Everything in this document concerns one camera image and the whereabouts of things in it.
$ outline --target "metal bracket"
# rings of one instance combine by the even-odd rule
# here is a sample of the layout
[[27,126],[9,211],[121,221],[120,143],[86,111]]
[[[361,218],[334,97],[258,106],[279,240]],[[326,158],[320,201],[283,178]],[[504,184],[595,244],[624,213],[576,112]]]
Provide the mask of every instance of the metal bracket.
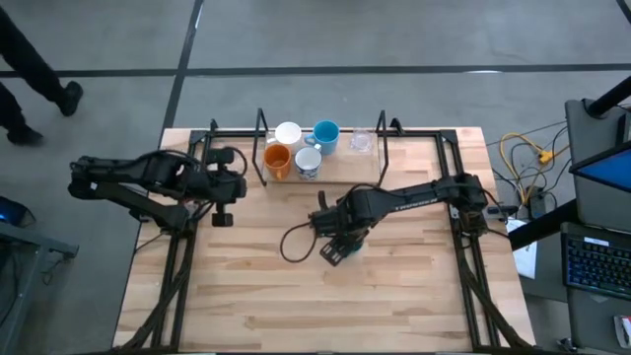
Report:
[[403,130],[403,126],[401,126],[401,122],[398,120],[398,118],[393,118],[392,121],[390,122],[390,128],[394,128],[396,130],[396,135],[397,136],[403,136],[405,135],[405,130]]
[[441,129],[441,135],[452,144],[457,144],[457,133],[453,129]]

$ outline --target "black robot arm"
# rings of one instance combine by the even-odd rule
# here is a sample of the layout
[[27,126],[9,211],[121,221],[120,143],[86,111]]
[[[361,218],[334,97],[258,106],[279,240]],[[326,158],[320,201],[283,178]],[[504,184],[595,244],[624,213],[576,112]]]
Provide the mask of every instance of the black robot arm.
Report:
[[[110,200],[128,208],[130,215],[137,219],[151,217],[169,232],[186,228],[190,213],[182,202],[190,200],[216,204],[221,216],[213,215],[213,224],[231,226],[232,215],[224,212],[224,206],[245,197],[246,191],[243,175],[225,167],[234,160],[233,150],[211,149],[206,164],[169,150],[148,153],[135,160],[82,157],[70,164],[72,181],[68,190],[80,199]],[[206,169],[212,163],[218,165],[216,171]],[[170,197],[178,204],[160,204],[129,188],[129,184]]]
[[333,266],[360,248],[369,230],[392,212],[448,202],[459,212],[463,233],[478,237],[486,232],[482,211],[488,202],[476,176],[443,177],[390,191],[371,185],[360,189],[361,186],[351,188],[332,207],[326,206],[324,192],[321,191],[318,194],[320,211],[310,215],[315,234],[332,238],[320,255]]

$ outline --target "monitor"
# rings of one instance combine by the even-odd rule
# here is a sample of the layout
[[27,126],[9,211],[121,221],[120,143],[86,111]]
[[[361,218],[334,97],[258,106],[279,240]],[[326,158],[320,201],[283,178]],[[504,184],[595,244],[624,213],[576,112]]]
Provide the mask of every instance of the monitor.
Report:
[[570,173],[631,192],[631,141],[574,164]]

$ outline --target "patterned mug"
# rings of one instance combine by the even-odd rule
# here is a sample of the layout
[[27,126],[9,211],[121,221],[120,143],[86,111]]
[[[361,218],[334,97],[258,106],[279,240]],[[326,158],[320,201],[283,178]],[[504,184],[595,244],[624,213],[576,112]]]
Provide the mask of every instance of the patterned mug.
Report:
[[314,144],[313,147],[305,147],[296,153],[294,162],[296,171],[301,179],[315,180],[322,166],[322,146]]

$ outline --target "gray floor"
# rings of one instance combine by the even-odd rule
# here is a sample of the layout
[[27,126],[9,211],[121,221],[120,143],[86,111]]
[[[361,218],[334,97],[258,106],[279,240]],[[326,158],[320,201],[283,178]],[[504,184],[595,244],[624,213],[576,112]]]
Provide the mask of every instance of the gray floor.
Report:
[[[194,0],[2,0],[58,70],[175,69]],[[631,27],[614,0],[206,0],[190,68],[326,65],[512,65],[631,63]],[[0,70],[6,70],[4,63]],[[251,127],[257,107],[271,124],[329,118],[373,125],[379,111],[407,126],[482,126],[487,143],[564,119],[568,99],[594,98],[627,72],[251,76],[186,78],[175,127]],[[173,77],[81,78],[78,113],[62,117],[19,79],[3,80],[41,149],[0,139],[0,195],[37,215],[36,227],[81,246],[53,284],[39,287],[21,354],[109,348],[138,223],[105,202],[73,199],[68,163],[82,155],[132,158],[155,149]],[[545,145],[562,127],[529,136]],[[507,144],[510,148],[515,140]],[[564,146],[567,138],[559,140]],[[502,174],[497,144],[491,161]],[[531,161],[528,149],[518,166]],[[548,174],[561,174],[568,153]],[[514,194],[498,182],[500,195]],[[574,197],[563,174],[559,203]],[[569,335],[565,305],[526,299],[537,343]]]

